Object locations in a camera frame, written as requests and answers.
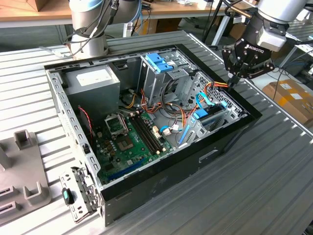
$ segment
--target expansion slot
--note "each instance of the expansion slot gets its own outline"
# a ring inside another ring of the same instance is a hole
[[[147,125],[144,123],[142,118],[139,115],[136,115],[130,118],[130,122],[137,131],[137,133],[139,134],[142,141],[148,147],[150,153],[152,155],[160,153],[160,151],[162,150],[161,145],[155,139],[155,137],[153,136]]]
[[[121,171],[119,171],[119,172],[117,172],[117,173],[114,173],[114,174],[112,174],[112,175],[109,175],[109,176],[108,176],[108,180],[110,181],[110,180],[113,180],[113,179],[117,179],[117,178],[119,178],[119,177],[121,177],[121,176],[123,176],[123,175],[128,174],[129,172],[135,170],[136,168],[139,168],[139,167],[141,166],[141,164],[142,164],[143,161],[144,161],[144,159],[142,159],[142,160],[140,160],[139,162],[137,162],[137,163],[135,163],[135,164],[129,166],[128,168],[125,168],[124,170],[121,170]]]

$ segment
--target blue tab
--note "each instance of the blue tab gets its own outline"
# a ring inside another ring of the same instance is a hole
[[[67,193],[67,191],[64,191],[63,195],[64,195],[64,199],[67,199],[67,198],[68,198],[68,193]]]
[[[221,101],[221,104],[224,106],[224,108],[226,108],[227,107],[227,103],[226,103],[226,101]]]
[[[204,109],[199,109],[199,110],[196,110],[196,111],[194,112],[194,117],[195,117],[196,119],[200,119],[200,118],[205,117],[205,116],[207,116],[207,115],[208,115],[208,113],[207,113],[206,110],[204,110]]]
[[[153,68],[155,68],[160,73],[171,71],[174,69],[173,66],[168,65],[165,62],[165,59],[162,58],[157,53],[152,53],[152,54],[146,55],[146,60],[153,66]]]
[[[196,113],[194,113],[194,114],[193,114],[193,116],[194,116],[194,117],[195,117],[195,119],[197,119],[197,120],[200,118],[200,117],[199,117],[199,115],[198,115],[198,114],[196,114]]]
[[[182,141],[184,140],[184,138],[185,138],[185,136],[186,136],[186,134],[187,134],[189,128],[190,128],[190,126],[187,125],[187,126],[186,126],[186,129],[185,129],[185,131],[184,131],[184,133],[182,134],[182,136],[181,136],[181,138],[180,138],[180,140],[179,140],[179,144],[181,144]]]

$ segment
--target yellow wire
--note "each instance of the yellow wire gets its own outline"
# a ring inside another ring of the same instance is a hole
[[[135,103],[135,96],[136,96],[136,94],[133,95],[133,100],[132,100],[131,104],[126,106],[125,108],[130,109],[134,105],[134,103]]]

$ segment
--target motherboard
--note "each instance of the motherboard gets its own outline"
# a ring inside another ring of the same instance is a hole
[[[113,114],[95,128],[100,180],[107,184],[173,151],[146,112]]]

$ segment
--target red wire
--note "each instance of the red wire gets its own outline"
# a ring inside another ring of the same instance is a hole
[[[87,117],[87,120],[88,120],[88,123],[89,123],[89,129],[90,129],[90,137],[92,138],[92,128],[91,128],[90,118],[89,118],[87,112],[86,112],[83,108],[81,108],[81,107],[78,107],[78,108],[79,108],[79,109],[86,115],[86,117]]]

